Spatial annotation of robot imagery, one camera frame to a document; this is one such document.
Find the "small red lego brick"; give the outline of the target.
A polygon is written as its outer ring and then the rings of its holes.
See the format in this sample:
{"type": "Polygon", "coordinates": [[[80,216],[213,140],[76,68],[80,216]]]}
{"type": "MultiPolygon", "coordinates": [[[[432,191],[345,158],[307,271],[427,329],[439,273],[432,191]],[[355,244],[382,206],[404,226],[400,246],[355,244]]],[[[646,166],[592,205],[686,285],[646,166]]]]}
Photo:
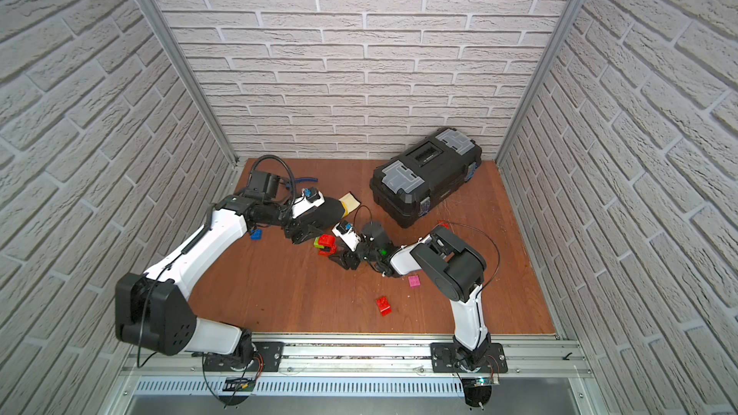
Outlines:
{"type": "Polygon", "coordinates": [[[322,257],[330,257],[336,253],[336,247],[321,248],[318,253],[322,257]]]}

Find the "red lego brick front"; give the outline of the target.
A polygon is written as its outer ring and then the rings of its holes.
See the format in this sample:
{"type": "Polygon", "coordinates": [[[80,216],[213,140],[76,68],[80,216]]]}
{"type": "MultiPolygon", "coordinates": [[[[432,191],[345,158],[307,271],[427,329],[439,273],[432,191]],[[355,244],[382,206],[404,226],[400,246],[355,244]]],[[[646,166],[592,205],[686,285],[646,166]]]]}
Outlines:
{"type": "Polygon", "coordinates": [[[388,314],[392,313],[392,307],[386,297],[382,296],[379,299],[376,299],[376,305],[382,317],[388,316],[388,314]]]}

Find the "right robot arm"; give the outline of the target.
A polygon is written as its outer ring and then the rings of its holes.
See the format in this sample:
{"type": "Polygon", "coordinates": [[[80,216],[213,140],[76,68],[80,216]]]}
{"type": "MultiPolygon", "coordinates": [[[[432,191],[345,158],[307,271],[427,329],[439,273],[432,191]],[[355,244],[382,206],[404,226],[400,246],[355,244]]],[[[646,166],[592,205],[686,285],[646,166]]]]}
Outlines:
{"type": "Polygon", "coordinates": [[[507,372],[502,347],[491,340],[484,323],[482,290],[486,261],[448,228],[439,225],[415,244],[397,246],[382,225],[367,223],[360,232],[346,220],[332,234],[338,239],[331,260],[346,270],[367,263],[388,278],[402,278],[416,271],[429,280],[450,301],[455,330],[450,343],[430,347],[436,373],[507,372]]]}

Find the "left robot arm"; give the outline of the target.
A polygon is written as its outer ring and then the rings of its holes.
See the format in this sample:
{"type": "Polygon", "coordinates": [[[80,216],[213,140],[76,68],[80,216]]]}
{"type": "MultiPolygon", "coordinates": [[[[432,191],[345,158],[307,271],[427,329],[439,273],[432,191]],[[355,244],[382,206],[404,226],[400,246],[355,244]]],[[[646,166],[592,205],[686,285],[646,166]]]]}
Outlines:
{"type": "Polygon", "coordinates": [[[188,299],[211,265],[235,242],[262,227],[276,227],[294,244],[322,236],[350,213],[346,198],[300,189],[289,173],[281,178],[251,168],[244,188],[206,212],[204,224],[159,263],[124,275],[115,287],[115,336],[138,351],[223,357],[245,370],[256,361],[249,330],[198,317],[188,299]]]}

